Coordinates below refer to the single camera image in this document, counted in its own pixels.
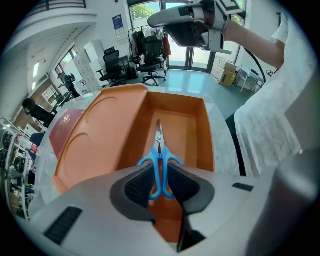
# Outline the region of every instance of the orange tray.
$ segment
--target orange tray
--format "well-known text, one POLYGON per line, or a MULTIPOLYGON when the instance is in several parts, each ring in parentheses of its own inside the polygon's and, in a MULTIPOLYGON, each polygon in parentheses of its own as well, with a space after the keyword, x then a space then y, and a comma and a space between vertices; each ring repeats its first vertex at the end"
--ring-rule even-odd
MULTIPOLYGON (((123 85, 102 90, 75 125, 53 176, 58 191, 64 193, 84 180, 137 165, 155 144, 158 119, 173 155, 186 166, 214 171, 212 133, 203 99, 148 92, 143 84, 123 85)), ((148 209, 156 216, 157 231, 167 242, 177 243, 183 216, 178 202, 162 195, 150 201, 148 209)))

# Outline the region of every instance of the blue scissors handle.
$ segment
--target blue scissors handle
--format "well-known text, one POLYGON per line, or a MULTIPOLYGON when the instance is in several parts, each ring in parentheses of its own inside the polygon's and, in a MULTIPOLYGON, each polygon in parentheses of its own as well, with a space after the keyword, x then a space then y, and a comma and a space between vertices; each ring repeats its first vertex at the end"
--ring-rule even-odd
POLYGON ((171 154, 169 148, 167 146, 164 147, 162 151, 162 193, 166 198, 174 199, 175 196, 167 191, 167 183, 168 183, 168 162, 169 160, 174 160, 178 164, 183 165, 184 163, 181 161, 180 158, 176 157, 175 155, 171 154))
POLYGON ((150 195, 149 197, 150 200, 156 200, 161 195, 161 180, 160 180, 159 165, 158 165, 159 158, 160 158, 159 153, 157 149, 153 146, 149 154, 147 154, 144 158, 142 158, 137 164, 137 166, 141 166, 146 161, 151 161, 153 163, 156 192, 150 195))

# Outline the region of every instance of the gray floor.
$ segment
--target gray floor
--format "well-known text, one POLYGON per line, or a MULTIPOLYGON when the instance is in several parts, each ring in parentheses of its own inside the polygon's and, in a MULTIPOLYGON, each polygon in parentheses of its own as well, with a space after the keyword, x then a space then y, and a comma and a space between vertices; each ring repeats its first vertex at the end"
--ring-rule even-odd
MULTIPOLYGON (((160 76, 164 76, 163 71, 158 71, 160 76)), ((143 77, 148 73, 141 73, 137 79, 128 80, 128 84, 142 83, 143 77)), ((248 90, 240 92, 240 87, 227 87, 220 85, 208 73, 186 71, 186 70, 169 70, 167 72, 166 81, 161 78, 157 79, 160 87, 171 88, 172 91, 188 91, 191 93, 206 93, 222 112, 224 118, 228 118, 237 109, 244 105, 253 95, 248 90)), ((152 80, 145 83, 147 86, 155 86, 152 80)))

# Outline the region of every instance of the railing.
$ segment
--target railing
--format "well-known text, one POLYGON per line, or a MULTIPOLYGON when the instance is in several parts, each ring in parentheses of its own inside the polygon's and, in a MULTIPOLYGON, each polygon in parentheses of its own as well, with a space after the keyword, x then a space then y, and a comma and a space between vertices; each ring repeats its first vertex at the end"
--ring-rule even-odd
POLYGON ((86 0, 41 0, 26 15, 26 18, 38 13, 60 8, 87 8, 86 0))

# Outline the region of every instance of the scissors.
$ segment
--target scissors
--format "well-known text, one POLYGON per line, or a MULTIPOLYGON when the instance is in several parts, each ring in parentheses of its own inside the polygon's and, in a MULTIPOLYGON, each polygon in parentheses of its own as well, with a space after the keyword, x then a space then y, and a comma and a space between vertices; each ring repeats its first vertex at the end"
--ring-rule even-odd
POLYGON ((183 165, 184 163, 181 161, 180 158, 176 157, 175 155, 171 154, 169 148, 165 145, 164 140, 164 133, 162 131, 162 124, 160 119, 157 123, 156 133, 155 133, 155 142, 154 146, 151 148, 148 155, 142 158, 137 166, 142 165, 146 161, 151 161, 153 163, 154 168, 154 177, 155 177, 155 184, 156 184, 156 192, 150 195, 150 200, 155 200, 160 197, 161 193, 164 194, 166 198, 174 199, 175 196, 167 191, 167 179, 168 179, 168 161, 174 160, 178 164, 183 165), (160 181, 160 173, 159 173, 159 164, 158 160, 162 160, 162 185, 160 181))

